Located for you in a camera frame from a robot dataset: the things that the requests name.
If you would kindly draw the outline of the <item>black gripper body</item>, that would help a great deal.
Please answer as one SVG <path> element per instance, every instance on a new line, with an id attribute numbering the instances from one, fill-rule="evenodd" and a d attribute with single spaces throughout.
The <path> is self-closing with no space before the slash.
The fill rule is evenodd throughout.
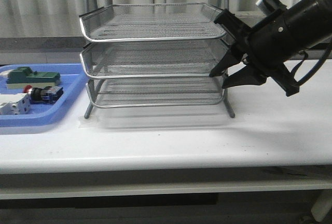
<path id="1" fill-rule="evenodd" d="M 229 10 L 222 11 L 214 21 L 234 39 L 229 49 L 244 52 L 241 62 L 271 77 L 287 96 L 299 92 L 294 75 L 284 62 L 300 51 L 300 44 L 288 29 L 284 13 L 277 10 L 254 27 L 249 27 Z"/>

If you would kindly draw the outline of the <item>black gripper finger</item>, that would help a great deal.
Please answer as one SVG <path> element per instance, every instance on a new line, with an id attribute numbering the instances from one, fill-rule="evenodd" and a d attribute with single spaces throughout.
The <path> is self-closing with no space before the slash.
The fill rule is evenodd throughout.
<path id="1" fill-rule="evenodd" d="M 236 73 L 229 75 L 224 79 L 222 88 L 231 88 L 236 86 L 254 85 L 260 86 L 265 84 L 267 77 L 263 75 L 258 69 L 251 65 L 246 65 Z"/>
<path id="2" fill-rule="evenodd" d="M 217 65 L 210 71 L 209 77 L 222 76 L 225 71 L 241 62 L 244 52 L 238 49 L 229 49 Z"/>

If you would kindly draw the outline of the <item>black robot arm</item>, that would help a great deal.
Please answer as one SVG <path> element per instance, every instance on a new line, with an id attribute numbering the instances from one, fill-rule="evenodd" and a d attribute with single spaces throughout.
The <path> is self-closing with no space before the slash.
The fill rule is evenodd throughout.
<path id="1" fill-rule="evenodd" d="M 313 68 L 299 81 L 294 76 L 301 66 L 291 71 L 285 61 L 331 37 L 331 0 L 301 0 L 287 8 L 279 0 L 262 0 L 268 15 L 254 27 L 249 27 L 229 10 L 223 10 L 215 23 L 225 28 L 234 39 L 224 57 L 210 71 L 210 77 L 221 76 L 226 69 L 243 62 L 244 67 L 224 79 L 222 88 L 264 84 L 272 78 L 286 93 L 299 92 L 324 64 L 331 45 Z"/>

